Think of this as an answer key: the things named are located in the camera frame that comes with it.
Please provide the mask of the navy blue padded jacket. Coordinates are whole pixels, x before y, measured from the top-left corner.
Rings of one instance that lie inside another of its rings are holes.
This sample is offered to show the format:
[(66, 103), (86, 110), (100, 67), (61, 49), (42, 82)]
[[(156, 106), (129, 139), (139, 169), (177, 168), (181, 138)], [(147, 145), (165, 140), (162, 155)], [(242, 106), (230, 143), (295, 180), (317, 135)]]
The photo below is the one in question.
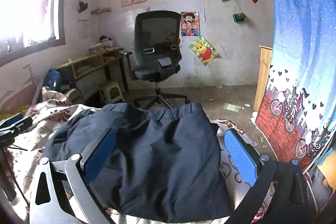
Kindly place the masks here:
[(108, 128), (115, 132), (116, 144), (93, 182), (104, 205), (165, 223), (230, 215), (232, 204), (219, 170), (218, 125), (201, 104), (141, 110), (118, 103), (84, 110), (58, 128), (43, 156), (66, 160)]

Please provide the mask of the floral cream red bedspread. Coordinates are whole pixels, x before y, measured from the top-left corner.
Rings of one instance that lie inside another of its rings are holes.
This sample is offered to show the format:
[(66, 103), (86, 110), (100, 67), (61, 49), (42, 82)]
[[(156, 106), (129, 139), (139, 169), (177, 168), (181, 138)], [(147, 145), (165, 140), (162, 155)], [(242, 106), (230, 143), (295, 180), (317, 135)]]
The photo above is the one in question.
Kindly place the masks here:
[[(81, 111), (99, 110), (98, 108), (85, 106), (84, 104), (75, 104), (72, 101), (70, 103), (70, 101), (66, 99), (68, 95), (60, 95), (60, 92), (47, 91), (43, 88), (42, 94), (43, 102), (31, 106), (26, 112), (26, 116), (33, 119), (32, 127), (28, 132), (18, 135), (14, 142), (14, 144), (17, 144), (19, 147), (27, 149), (28, 151), (11, 150), (15, 178), (28, 200), (31, 197), (31, 183), (33, 176), (48, 139), (53, 136), (62, 124), (66, 123), (68, 120), (72, 120), (75, 115), (79, 114)], [(211, 123), (219, 126), (217, 130), (217, 138), (218, 141), (221, 142), (219, 170), (228, 187), (229, 197), (233, 201), (234, 209), (236, 209), (243, 197), (247, 194), (250, 186), (241, 179), (240, 173), (234, 165), (231, 155), (224, 147), (224, 133), (229, 128), (233, 128), (240, 134), (246, 143), (251, 144), (252, 146), (255, 145), (252, 144), (252, 140), (247, 134), (231, 121), (226, 119), (210, 120), (209, 116), (207, 119)], [(17, 192), (17, 197), (11, 203), (13, 209), (24, 223), (29, 223), (29, 210), (26, 209), (26, 203), (17, 188), (15, 191)], [(72, 197), (72, 194), (68, 190), (66, 190), (66, 192), (76, 216), (82, 221), (86, 221), (75, 198)], [(272, 183), (260, 209), (257, 211), (254, 219), (252, 219), (252, 223), (257, 222), (264, 217), (274, 192), (275, 188)], [(131, 215), (122, 215), (113, 209), (108, 209), (108, 214), (115, 223), (163, 223), (160, 221), (137, 218)]]

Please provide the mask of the blue backpack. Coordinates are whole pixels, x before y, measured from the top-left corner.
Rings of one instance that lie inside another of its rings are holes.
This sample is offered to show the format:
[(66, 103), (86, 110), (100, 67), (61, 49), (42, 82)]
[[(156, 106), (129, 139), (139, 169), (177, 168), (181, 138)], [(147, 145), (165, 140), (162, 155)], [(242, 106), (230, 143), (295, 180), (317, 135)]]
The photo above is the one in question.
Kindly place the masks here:
[(58, 91), (61, 81), (62, 79), (60, 73), (56, 69), (51, 68), (46, 74), (43, 86), (48, 87), (50, 90)]

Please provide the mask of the green plastic stool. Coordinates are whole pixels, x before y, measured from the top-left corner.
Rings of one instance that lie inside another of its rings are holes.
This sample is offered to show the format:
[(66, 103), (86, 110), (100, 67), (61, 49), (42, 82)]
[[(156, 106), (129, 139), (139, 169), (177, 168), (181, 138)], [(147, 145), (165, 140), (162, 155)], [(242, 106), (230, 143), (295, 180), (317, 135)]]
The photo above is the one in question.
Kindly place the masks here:
[(98, 86), (98, 92), (103, 104), (125, 102), (120, 85), (115, 80), (109, 80)]

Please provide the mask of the blue printed curtain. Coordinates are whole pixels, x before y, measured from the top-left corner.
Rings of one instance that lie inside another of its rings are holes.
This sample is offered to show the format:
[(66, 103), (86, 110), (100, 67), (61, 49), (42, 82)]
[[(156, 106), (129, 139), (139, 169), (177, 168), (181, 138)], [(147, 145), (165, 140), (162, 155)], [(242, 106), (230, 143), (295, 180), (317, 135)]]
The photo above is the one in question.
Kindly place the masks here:
[(268, 82), (256, 126), (279, 161), (308, 171), (335, 134), (335, 0), (273, 0)]

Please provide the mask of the wooden desk with shelf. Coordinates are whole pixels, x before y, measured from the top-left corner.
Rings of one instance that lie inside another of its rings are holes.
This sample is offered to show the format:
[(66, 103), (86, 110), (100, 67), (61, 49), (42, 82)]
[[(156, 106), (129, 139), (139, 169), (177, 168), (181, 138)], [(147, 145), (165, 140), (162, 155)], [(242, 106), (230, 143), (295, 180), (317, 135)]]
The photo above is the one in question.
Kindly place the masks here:
[(77, 89), (77, 82), (84, 77), (104, 69), (106, 80), (112, 79), (110, 71), (110, 63), (118, 62), (122, 84), (126, 92), (129, 91), (128, 82), (126, 79), (126, 70), (123, 64), (123, 48), (115, 48), (112, 50), (104, 50), (74, 61), (70, 61), (55, 69), (60, 73), (61, 85), (69, 86), (71, 89)]

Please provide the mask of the Winnie the Pooh poster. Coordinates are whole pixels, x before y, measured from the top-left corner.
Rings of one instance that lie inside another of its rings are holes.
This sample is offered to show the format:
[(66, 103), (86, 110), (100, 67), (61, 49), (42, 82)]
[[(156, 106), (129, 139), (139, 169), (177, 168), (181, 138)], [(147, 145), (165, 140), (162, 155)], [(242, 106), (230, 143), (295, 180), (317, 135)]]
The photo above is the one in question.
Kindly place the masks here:
[(219, 58), (219, 54), (215, 48), (203, 36), (198, 36), (189, 45), (189, 49), (205, 66), (207, 66), (213, 59)]

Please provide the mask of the black mesh office chair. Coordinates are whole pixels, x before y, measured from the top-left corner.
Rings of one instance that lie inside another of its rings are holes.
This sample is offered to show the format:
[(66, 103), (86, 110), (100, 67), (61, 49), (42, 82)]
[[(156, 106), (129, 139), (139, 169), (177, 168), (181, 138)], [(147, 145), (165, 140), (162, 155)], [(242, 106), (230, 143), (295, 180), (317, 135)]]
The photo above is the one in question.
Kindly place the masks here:
[[(145, 109), (155, 104), (164, 105), (168, 109), (173, 106), (169, 99), (183, 99), (189, 104), (188, 96), (182, 94), (163, 93), (159, 83), (177, 74), (182, 59), (179, 48), (179, 29), (181, 14), (174, 11), (150, 11), (138, 14), (134, 24), (134, 52), (120, 50), (126, 58), (126, 69), (132, 80), (155, 83), (155, 94), (133, 100), (136, 108), (140, 102), (146, 101)], [(130, 64), (130, 55), (134, 54), (136, 66)]]

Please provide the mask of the anime cartoon poster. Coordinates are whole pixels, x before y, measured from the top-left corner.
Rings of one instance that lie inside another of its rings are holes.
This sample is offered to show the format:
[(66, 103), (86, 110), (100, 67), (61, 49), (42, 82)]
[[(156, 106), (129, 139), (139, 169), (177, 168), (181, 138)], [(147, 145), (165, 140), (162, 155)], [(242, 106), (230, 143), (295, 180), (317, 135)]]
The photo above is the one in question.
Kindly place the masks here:
[(181, 12), (181, 36), (199, 36), (199, 13)]

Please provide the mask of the green hanging wall pouch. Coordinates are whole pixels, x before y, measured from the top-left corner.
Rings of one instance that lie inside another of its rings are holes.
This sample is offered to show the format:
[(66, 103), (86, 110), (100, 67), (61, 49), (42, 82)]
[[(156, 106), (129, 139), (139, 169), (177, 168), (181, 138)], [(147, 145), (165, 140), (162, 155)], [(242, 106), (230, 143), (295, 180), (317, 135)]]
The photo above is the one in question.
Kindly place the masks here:
[(233, 14), (233, 19), (235, 23), (244, 22), (246, 15), (244, 13)]

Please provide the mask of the window with brown frame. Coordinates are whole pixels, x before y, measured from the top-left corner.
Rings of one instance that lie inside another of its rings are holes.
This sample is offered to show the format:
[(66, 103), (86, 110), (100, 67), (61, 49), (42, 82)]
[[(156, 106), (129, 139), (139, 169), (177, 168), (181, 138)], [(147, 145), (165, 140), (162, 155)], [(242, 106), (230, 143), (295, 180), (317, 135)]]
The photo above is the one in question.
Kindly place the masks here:
[(1, 0), (1, 65), (65, 43), (64, 0)]

